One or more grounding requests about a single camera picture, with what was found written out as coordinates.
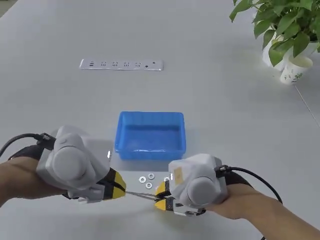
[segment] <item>human hand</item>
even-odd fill
[[[227,190],[229,196],[223,203],[206,209],[228,219],[248,219],[252,213],[259,211],[259,206],[275,201],[245,184],[232,184],[227,186]]]
[[[5,189],[9,199],[39,199],[66,193],[44,182],[36,173],[39,161],[30,157],[16,157],[0,164],[6,176]]]

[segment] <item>black cable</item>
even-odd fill
[[[0,158],[1,156],[4,154],[4,152],[6,151],[6,149],[15,141],[19,140],[19,139],[24,139],[24,138],[33,138],[36,139],[38,141],[43,139],[43,136],[40,134],[34,134],[34,133],[25,133],[25,134],[21,134],[18,136],[15,136],[13,138],[11,138],[9,141],[6,142],[6,144],[1,148],[0,150]]]
[[[260,180],[262,183],[264,183],[272,192],[273,194],[276,196],[277,200],[283,204],[283,201],[279,195],[279,193],[274,189],[273,186],[270,185],[270,183],[268,183],[266,180],[264,180],[262,177],[260,177],[259,175],[255,174],[252,171],[249,171],[247,169],[241,168],[241,167],[234,167],[234,166],[228,166],[228,165],[223,165],[220,166],[218,168],[215,169],[216,175],[218,178],[223,177],[226,173],[231,173],[232,171],[239,171],[239,172],[243,172],[246,174],[249,174],[253,177],[255,177],[256,179]]]

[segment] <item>blue plastic tray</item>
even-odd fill
[[[115,152],[123,160],[177,160],[186,152],[181,112],[120,113]]]

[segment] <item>power strip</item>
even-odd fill
[[[164,62],[162,60],[93,60],[83,59],[80,64],[82,70],[121,70],[121,71],[162,71],[164,69]]]

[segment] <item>yellow sticker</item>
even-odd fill
[[[184,177],[182,174],[182,168],[178,167],[173,171],[173,175],[174,175],[174,182],[175,185],[179,185],[182,184],[184,182]]]

